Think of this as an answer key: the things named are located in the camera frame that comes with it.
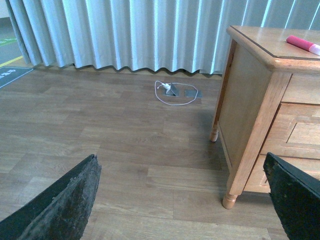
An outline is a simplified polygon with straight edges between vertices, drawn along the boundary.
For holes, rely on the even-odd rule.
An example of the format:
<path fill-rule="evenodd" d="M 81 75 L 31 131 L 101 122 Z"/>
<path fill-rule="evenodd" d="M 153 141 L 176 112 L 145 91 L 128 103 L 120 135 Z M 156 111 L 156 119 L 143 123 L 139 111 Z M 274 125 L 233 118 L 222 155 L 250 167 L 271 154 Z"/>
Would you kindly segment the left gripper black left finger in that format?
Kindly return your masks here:
<path fill-rule="evenodd" d="M 96 198 L 102 167 L 89 155 L 0 222 L 2 240 L 79 240 Z"/>

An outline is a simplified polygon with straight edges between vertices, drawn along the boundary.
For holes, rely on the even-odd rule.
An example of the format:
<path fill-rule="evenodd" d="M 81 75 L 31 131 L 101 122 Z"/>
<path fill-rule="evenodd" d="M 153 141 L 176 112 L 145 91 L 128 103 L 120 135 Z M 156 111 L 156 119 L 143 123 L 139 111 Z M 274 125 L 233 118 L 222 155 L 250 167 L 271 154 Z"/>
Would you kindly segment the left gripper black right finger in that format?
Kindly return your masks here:
<path fill-rule="evenodd" d="M 263 169 L 273 207 L 290 240 L 320 238 L 320 181 L 268 152 Z"/>

